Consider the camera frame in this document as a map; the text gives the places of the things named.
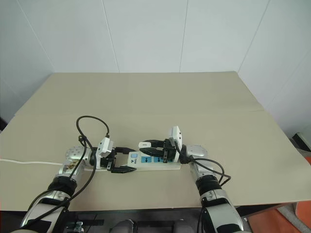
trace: white tile wall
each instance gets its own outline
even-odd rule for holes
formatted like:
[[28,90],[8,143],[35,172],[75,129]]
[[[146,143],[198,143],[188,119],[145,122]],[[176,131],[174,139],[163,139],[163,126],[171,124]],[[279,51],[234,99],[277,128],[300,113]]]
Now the white tile wall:
[[311,47],[311,1],[271,0],[239,76],[267,107]]
[[268,106],[268,111],[289,136],[311,123],[311,50],[282,91]]
[[104,0],[121,72],[179,72],[187,0]]
[[53,72],[235,70],[291,135],[311,124],[310,12],[309,0],[0,0],[0,116]]
[[101,0],[19,0],[56,72],[117,72]]
[[189,0],[182,72],[238,70],[268,0]]

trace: blue label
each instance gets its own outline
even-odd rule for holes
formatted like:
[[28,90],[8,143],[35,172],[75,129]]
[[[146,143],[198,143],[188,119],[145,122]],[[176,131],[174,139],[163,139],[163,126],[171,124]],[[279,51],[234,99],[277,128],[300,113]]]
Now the blue label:
[[152,162],[152,157],[151,156],[146,156],[141,158],[142,163],[151,163]]
[[163,158],[154,157],[154,162],[155,162],[155,163],[163,163]]

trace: power strip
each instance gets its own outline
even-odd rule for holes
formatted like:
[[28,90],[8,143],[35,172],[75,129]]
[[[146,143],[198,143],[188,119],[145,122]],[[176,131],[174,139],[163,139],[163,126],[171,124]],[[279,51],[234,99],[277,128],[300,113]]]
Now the power strip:
[[167,163],[162,158],[149,156],[140,151],[130,152],[128,155],[127,165],[137,168],[138,171],[150,170],[179,170],[180,163],[173,160]]

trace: tabletop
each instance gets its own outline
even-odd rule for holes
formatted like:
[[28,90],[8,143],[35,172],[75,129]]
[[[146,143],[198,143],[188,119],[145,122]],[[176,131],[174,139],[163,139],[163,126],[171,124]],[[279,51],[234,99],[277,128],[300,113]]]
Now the tabletop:
[[[0,134],[0,158],[62,163],[66,150],[79,145],[75,121],[81,115],[103,119],[115,146],[136,150],[138,142],[163,140],[178,125],[184,144],[202,145],[232,176],[223,188],[236,206],[311,200],[310,165],[236,72],[55,73]],[[105,135],[91,119],[81,128],[93,145]],[[58,169],[0,162],[1,209],[26,210]],[[84,172],[80,187],[89,175]],[[199,206],[189,165],[182,165],[170,171],[96,172],[69,209]]]

